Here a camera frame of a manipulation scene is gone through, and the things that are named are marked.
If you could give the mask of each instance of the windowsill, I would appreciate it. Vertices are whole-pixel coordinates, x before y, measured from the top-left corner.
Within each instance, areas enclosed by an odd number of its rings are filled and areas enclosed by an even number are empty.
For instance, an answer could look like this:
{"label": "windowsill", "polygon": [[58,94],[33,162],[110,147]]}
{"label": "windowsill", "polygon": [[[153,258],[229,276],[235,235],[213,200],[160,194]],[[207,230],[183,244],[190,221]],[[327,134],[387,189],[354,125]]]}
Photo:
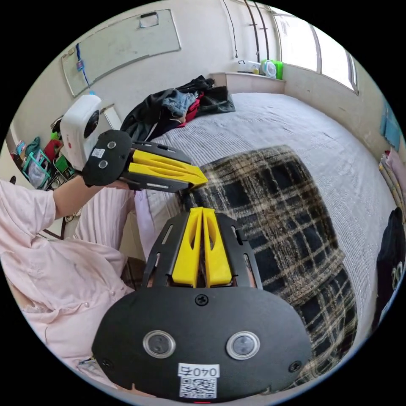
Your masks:
{"label": "windowsill", "polygon": [[338,80],[333,79],[333,78],[330,77],[330,76],[323,75],[322,73],[318,73],[317,71],[314,71],[314,70],[309,69],[309,68],[303,68],[302,66],[292,65],[291,63],[284,63],[283,65],[284,65],[284,66],[292,66],[292,67],[298,68],[298,69],[303,69],[303,70],[305,70],[305,71],[315,73],[316,75],[323,76],[323,77],[325,77],[325,78],[327,78],[327,79],[330,79],[330,80],[332,80],[333,82],[339,84],[340,86],[344,87],[344,88],[347,89],[348,91],[354,93],[356,96],[359,96],[359,90],[358,90],[358,89],[356,89],[356,90],[351,89],[351,88],[349,88],[348,86],[343,85],[341,82],[339,82]]}
{"label": "windowsill", "polygon": [[244,72],[214,72],[214,73],[211,73],[211,75],[219,75],[219,74],[225,74],[225,75],[240,75],[240,76],[249,76],[249,77],[262,77],[262,78],[264,78],[264,79],[267,79],[267,80],[274,80],[274,81],[276,81],[276,82],[283,82],[283,83],[286,83],[286,80],[283,80],[283,79],[273,79],[273,78],[271,78],[271,77],[267,77],[267,76],[264,76],[264,75],[259,75],[259,74],[255,74],[255,73],[244,73]]}

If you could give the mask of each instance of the window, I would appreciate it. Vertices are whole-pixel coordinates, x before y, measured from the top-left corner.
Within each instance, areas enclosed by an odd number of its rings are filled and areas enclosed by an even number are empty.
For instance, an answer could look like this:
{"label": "window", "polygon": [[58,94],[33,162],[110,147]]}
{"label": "window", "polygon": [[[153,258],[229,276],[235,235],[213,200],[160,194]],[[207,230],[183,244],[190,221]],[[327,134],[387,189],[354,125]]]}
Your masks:
{"label": "window", "polygon": [[275,16],[282,62],[317,71],[317,49],[311,26],[296,17]]}
{"label": "window", "polygon": [[334,39],[306,21],[272,8],[280,41],[280,60],[318,72],[357,90],[353,58]]}

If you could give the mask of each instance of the pink shirt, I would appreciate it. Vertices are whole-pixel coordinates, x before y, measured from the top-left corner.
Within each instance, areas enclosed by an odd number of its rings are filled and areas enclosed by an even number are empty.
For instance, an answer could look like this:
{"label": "pink shirt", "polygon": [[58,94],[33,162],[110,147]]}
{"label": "pink shirt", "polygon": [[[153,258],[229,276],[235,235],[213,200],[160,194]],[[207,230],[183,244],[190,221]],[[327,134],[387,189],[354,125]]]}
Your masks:
{"label": "pink shirt", "polygon": [[11,283],[42,309],[24,312],[42,342],[74,369],[115,387],[86,360],[103,315],[132,291],[120,278],[126,257],[78,238],[37,236],[55,220],[52,193],[0,181],[0,260]]}

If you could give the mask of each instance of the cable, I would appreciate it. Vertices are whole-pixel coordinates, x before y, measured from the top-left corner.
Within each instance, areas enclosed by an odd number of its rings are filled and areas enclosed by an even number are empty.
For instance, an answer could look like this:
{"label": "cable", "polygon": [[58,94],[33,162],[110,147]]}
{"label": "cable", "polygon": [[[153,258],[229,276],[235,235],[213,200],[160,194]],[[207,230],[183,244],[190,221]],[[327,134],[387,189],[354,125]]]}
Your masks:
{"label": "cable", "polygon": [[255,19],[254,16],[252,15],[252,11],[250,6],[247,3],[247,0],[244,0],[245,5],[247,6],[248,11],[250,12],[251,20],[252,20],[252,26],[254,27],[254,33],[255,33],[255,43],[257,45],[257,62],[261,61],[261,58],[259,56],[259,41],[258,41],[258,33],[257,33],[257,26],[255,24]]}
{"label": "cable", "polygon": [[231,19],[230,11],[228,10],[228,7],[227,7],[227,4],[225,3],[225,0],[223,0],[223,3],[224,3],[224,5],[225,5],[225,8],[227,9],[228,16],[230,17],[231,27],[233,28],[234,48],[235,48],[235,50],[236,50],[236,58],[238,58],[237,43],[236,43],[236,30],[234,29],[233,20]]}
{"label": "cable", "polygon": [[269,45],[268,45],[268,33],[266,32],[266,25],[265,21],[263,20],[263,16],[261,13],[261,10],[258,7],[258,4],[254,1],[255,7],[258,10],[259,17],[261,18],[262,21],[262,27],[263,27],[263,34],[265,35],[265,45],[266,45],[266,60],[269,60]]}
{"label": "cable", "polygon": [[76,56],[77,56],[77,63],[78,63],[78,70],[81,70],[83,73],[83,76],[85,77],[85,81],[88,84],[88,88],[90,89],[90,84],[89,81],[86,77],[86,72],[85,72],[85,65],[80,57],[80,48],[79,48],[79,43],[76,44]]}

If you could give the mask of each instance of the pipe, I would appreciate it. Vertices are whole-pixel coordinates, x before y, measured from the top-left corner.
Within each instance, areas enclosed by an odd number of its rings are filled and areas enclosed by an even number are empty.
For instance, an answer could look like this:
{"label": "pipe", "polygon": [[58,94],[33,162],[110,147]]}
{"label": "pipe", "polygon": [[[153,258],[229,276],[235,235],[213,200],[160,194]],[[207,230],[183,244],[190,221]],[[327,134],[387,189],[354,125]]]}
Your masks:
{"label": "pipe", "polygon": [[255,33],[255,43],[257,45],[257,62],[260,62],[261,59],[259,57],[259,42],[258,42],[257,27],[256,27],[256,24],[255,24],[254,16],[252,15],[251,8],[247,3],[247,0],[244,0],[244,3],[247,6],[248,11],[250,12],[250,16],[251,16],[251,20],[252,20],[252,26],[254,27],[254,33]]}
{"label": "pipe", "polygon": [[266,44],[266,59],[269,60],[268,33],[266,32],[265,21],[263,20],[263,16],[262,16],[260,8],[258,7],[258,4],[255,1],[254,1],[254,4],[255,4],[255,7],[258,10],[259,17],[261,18],[261,21],[262,21],[263,34],[265,35],[265,44]]}

